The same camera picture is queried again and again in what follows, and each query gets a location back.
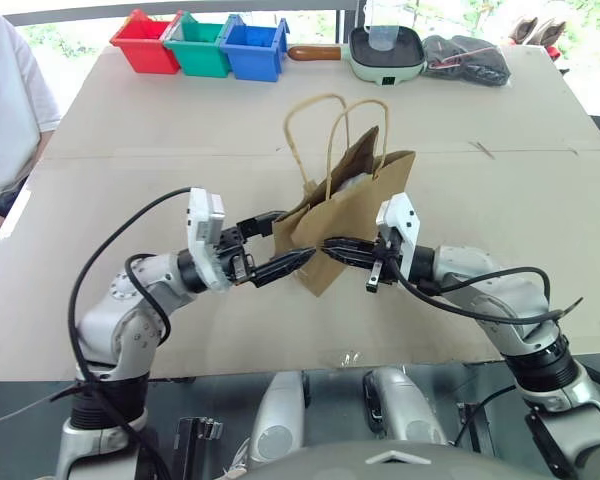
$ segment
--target white tabletop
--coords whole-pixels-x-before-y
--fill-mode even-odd
[[[553,306],[585,297],[562,322],[573,351],[600,352],[600,134],[541,50],[506,54],[510,86],[418,78],[382,88],[339,62],[287,61],[275,84],[137,75],[106,50],[0,234],[0,380],[72,378],[66,306],[75,275],[153,198],[202,185],[222,195],[227,225],[293,207],[302,188],[281,122],[295,102],[325,91],[390,104],[391,149],[417,152],[407,191],[422,220],[420,244],[472,245],[503,265],[544,268]],[[336,111],[316,107],[293,123],[316,179]],[[354,114],[354,136],[378,118],[372,107]],[[185,208],[184,197],[157,208],[105,252],[79,312],[130,254],[183,248]],[[264,261],[273,242],[248,248]],[[293,277],[223,298],[203,294],[173,315],[152,373],[499,358],[471,320],[397,288],[366,294],[365,281],[348,269],[319,299]]]

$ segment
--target plastic cup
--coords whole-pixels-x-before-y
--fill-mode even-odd
[[[399,25],[371,25],[369,27],[369,46],[381,52],[393,50],[399,30]]]

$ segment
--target paper bag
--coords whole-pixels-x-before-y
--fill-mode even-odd
[[[315,102],[305,102],[302,106],[311,103]],[[385,109],[386,126],[382,156],[374,157],[379,132],[376,126],[350,146],[338,165],[331,170],[331,144],[338,122],[343,116],[346,118],[350,110],[364,103],[376,103]],[[305,180],[305,197],[298,206],[274,223],[276,254],[299,247],[311,246],[318,249],[313,258],[297,272],[302,284],[316,296],[322,295],[345,268],[345,265],[336,262],[320,250],[323,241],[337,236],[375,240],[375,220],[380,205],[392,195],[404,191],[415,153],[398,151],[387,154],[387,130],[388,109],[384,103],[378,100],[363,100],[345,108],[331,130],[327,152],[329,174],[317,187],[307,178],[295,145],[292,139],[289,141]],[[338,191],[347,180],[359,175],[352,185]]]

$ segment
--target wooden handle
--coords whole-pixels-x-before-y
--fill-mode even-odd
[[[297,45],[287,52],[294,60],[340,60],[340,47],[307,47]]]

